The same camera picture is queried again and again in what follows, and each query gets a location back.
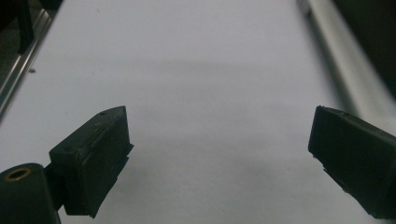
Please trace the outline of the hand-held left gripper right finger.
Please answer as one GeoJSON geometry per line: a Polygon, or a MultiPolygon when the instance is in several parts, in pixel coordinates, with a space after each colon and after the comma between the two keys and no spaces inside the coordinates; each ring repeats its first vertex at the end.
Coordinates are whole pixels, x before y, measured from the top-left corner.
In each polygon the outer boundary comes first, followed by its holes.
{"type": "Polygon", "coordinates": [[[396,219],[396,137],[347,112],[316,108],[308,151],[371,216],[396,219]]]}

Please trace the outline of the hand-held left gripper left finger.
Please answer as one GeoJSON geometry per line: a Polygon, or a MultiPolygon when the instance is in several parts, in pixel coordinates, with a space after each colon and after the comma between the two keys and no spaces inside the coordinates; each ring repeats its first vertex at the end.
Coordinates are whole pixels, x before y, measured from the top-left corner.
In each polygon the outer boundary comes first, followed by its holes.
{"type": "Polygon", "coordinates": [[[89,119],[49,152],[55,206],[69,216],[95,217],[133,147],[125,106],[89,119]]]}

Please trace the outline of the black metal stand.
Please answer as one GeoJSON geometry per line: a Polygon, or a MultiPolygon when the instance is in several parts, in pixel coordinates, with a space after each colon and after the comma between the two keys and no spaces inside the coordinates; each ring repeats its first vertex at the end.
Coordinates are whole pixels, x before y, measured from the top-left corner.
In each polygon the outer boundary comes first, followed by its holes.
{"type": "Polygon", "coordinates": [[[35,38],[28,0],[0,0],[0,32],[14,19],[20,31],[19,54],[23,54],[35,38]]]}

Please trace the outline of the aluminium floor rail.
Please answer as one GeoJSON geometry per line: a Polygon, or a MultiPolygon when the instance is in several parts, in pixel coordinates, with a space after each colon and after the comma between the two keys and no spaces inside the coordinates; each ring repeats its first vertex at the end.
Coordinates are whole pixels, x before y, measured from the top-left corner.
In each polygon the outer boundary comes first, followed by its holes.
{"type": "Polygon", "coordinates": [[[43,7],[39,0],[35,4],[32,1],[28,3],[35,35],[29,48],[19,54],[20,31],[17,19],[0,32],[0,123],[26,75],[34,71],[32,64],[58,12],[58,9],[43,7]]]}
{"type": "Polygon", "coordinates": [[[396,99],[332,0],[296,0],[343,109],[396,136],[396,99]]]}

